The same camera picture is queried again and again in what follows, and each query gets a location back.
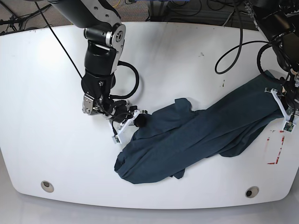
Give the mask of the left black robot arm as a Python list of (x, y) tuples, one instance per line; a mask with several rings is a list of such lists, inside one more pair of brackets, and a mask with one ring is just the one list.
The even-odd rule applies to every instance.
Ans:
[(245, 0), (244, 7), (259, 31), (269, 42), (258, 53), (257, 65), (261, 70), (261, 56), (272, 48), (279, 66), (287, 72), (278, 82), (285, 90), (285, 101), (291, 110), (291, 120), (299, 112), (299, 2), (297, 0)]

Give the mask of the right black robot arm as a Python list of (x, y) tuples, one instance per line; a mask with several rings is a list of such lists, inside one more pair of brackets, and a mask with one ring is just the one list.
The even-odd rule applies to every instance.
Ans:
[[(75, 26), (84, 30), (88, 41), (85, 54), (85, 75), (81, 78), (84, 91), (83, 112), (103, 115), (111, 124), (119, 123), (123, 131), (128, 125), (144, 127), (146, 112), (127, 101), (138, 89), (137, 69), (120, 61), (126, 27), (118, 12), (106, 0), (51, 0), (49, 3)], [(135, 75), (132, 91), (124, 96), (112, 95), (118, 66), (130, 68)]]

